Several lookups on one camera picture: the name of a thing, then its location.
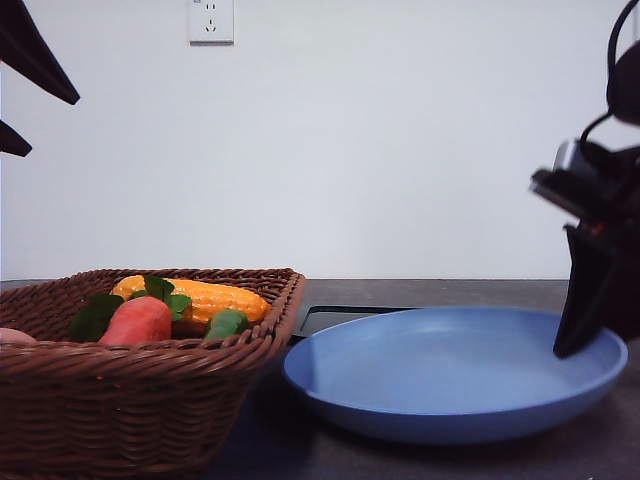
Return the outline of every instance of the white wall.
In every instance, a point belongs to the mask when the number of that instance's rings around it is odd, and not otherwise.
[[[3,279],[567,276],[529,177],[605,109],[625,0],[236,0],[232,47],[188,46],[185,0],[26,3],[82,100],[2,67],[34,145],[2,158]]]

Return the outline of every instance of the blue plate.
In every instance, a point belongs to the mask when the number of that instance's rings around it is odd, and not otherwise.
[[[357,433],[414,444],[505,440],[584,412],[626,365],[626,345],[606,329],[556,358],[559,322],[493,307],[375,315],[303,340],[283,369],[313,411]]]

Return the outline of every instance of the countertop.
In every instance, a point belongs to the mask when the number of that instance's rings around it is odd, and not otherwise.
[[[567,282],[553,280],[309,280],[298,324],[317,305],[513,305],[559,312],[566,288]],[[395,445],[331,426],[302,406],[276,359],[252,386],[203,479],[634,480],[640,478],[640,342],[631,342],[629,351],[614,389],[582,416],[528,438],[466,447]]]

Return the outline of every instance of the green leaf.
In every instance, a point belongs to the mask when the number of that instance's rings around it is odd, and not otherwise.
[[[153,275],[144,275],[144,288],[152,297],[156,297],[163,302],[167,301],[171,292],[173,292],[173,284],[164,278],[155,277]]]
[[[147,295],[149,294],[147,293],[146,290],[136,290],[129,296],[129,300],[133,300],[134,298],[138,298],[138,297],[146,297]]]
[[[225,338],[240,333],[249,327],[249,320],[244,312],[227,308],[213,315],[205,327],[205,340]]]
[[[171,310],[173,320],[180,320],[184,309],[191,304],[191,297],[177,293],[175,295],[169,295],[166,302]]]
[[[124,303],[120,295],[93,295],[69,324],[69,337],[76,342],[96,342],[106,332],[117,308]]]

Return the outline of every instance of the wicker basket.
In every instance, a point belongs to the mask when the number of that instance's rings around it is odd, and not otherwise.
[[[89,295],[150,273],[252,290],[272,304],[223,340],[131,347],[68,341]],[[96,270],[0,295],[0,326],[41,340],[0,346],[0,478],[192,478],[222,446],[257,370],[288,341],[293,270]]]

